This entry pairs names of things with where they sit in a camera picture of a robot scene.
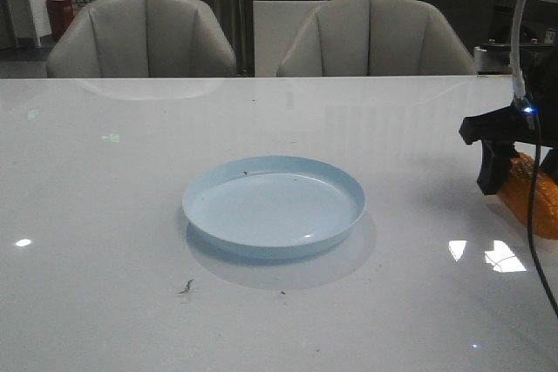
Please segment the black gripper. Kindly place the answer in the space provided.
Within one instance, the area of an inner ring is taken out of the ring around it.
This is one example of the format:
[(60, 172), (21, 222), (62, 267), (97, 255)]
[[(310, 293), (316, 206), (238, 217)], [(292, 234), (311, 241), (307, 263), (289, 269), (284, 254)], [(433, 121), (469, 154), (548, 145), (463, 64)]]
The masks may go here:
[(521, 54), (527, 98), (520, 104), (466, 117), (459, 134), (468, 145), (481, 140), (482, 160), (477, 184), (484, 195), (495, 195), (507, 181), (513, 141), (557, 144), (557, 49)]

